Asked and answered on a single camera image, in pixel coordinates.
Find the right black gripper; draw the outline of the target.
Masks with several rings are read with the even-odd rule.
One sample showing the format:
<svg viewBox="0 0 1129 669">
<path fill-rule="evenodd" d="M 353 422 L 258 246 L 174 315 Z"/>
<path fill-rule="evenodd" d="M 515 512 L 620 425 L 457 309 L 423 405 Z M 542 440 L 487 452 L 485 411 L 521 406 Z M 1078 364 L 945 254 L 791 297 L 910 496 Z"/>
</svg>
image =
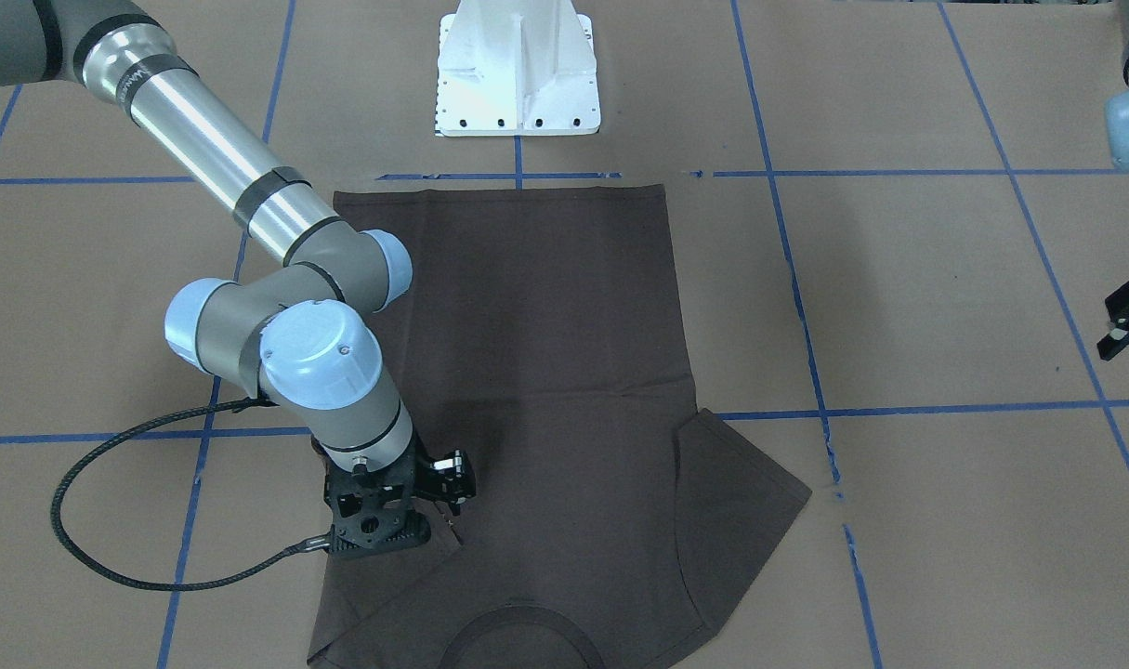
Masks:
<svg viewBox="0 0 1129 669">
<path fill-rule="evenodd" d="M 323 500 L 334 522 L 420 522 L 413 501 L 423 499 L 443 503 L 460 514 L 462 505 L 478 492 L 475 473 L 467 454 L 456 450 L 434 460 L 418 433 L 397 460 L 369 469 L 364 460 L 352 458 L 341 466 L 322 450 L 325 463 Z"/>
</svg>

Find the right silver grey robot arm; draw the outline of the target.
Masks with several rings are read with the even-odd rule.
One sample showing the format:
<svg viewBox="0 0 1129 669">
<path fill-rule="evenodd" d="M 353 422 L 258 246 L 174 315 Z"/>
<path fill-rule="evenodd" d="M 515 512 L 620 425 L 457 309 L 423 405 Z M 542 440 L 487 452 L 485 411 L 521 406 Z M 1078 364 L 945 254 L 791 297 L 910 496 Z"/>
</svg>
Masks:
<svg viewBox="0 0 1129 669">
<path fill-rule="evenodd" d="M 502 173 L 508 140 L 434 137 L 434 30 L 453 1 L 148 1 L 181 54 L 317 191 Z M 79 85 L 0 88 L 0 532 L 49 542 L 64 470 L 124 426 L 234 399 L 164 341 L 198 278 L 275 270 L 122 111 Z M 327 513 L 308 440 L 278 410 L 194 419 L 131 441 L 76 479 L 72 529 L 180 534 L 187 513 L 279 536 Z"/>
</svg>

